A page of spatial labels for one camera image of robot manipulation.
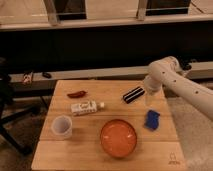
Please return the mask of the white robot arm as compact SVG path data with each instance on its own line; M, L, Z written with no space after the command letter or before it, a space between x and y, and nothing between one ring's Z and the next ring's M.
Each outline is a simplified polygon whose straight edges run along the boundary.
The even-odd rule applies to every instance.
M145 90L155 94L165 85L213 121L213 90L179 75L179 69L180 64L175 57L151 62L143 80Z

